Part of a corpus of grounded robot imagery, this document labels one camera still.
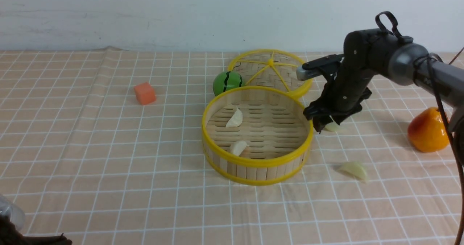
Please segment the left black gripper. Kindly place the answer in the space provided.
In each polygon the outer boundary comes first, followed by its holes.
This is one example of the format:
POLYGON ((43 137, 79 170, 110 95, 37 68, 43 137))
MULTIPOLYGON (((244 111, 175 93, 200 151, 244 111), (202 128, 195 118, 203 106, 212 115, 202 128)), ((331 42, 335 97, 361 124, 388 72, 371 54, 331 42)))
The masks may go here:
POLYGON ((7 217, 0 217, 1 245, 71 245, 72 240, 60 236, 30 237, 22 235, 7 217))

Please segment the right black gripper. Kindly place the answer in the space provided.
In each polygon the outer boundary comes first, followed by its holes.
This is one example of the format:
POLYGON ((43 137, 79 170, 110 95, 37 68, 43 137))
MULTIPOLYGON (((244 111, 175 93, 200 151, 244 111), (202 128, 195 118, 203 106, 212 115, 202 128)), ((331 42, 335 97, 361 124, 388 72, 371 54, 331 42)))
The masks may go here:
POLYGON ((304 109, 303 114, 306 119, 312 119, 315 131, 321 133, 331 119, 341 125, 351 115, 360 112, 361 102, 372 94, 368 84, 375 75, 373 70, 356 69, 343 59, 338 73, 326 82, 320 97, 304 109))

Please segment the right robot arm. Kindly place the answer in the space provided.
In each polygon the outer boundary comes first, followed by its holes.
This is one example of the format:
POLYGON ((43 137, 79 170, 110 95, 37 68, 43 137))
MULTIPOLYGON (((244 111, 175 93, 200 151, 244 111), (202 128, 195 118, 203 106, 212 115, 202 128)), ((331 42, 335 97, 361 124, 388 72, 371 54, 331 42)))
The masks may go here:
POLYGON ((463 132, 463 69, 434 60, 428 50, 379 29, 349 33, 342 54, 333 54, 304 63, 297 70, 299 80, 323 75, 327 81, 320 97, 303 111, 320 132, 328 123, 340 124, 361 112, 362 101, 370 98, 368 84, 375 75, 409 86, 415 84, 455 110, 448 131, 463 132))

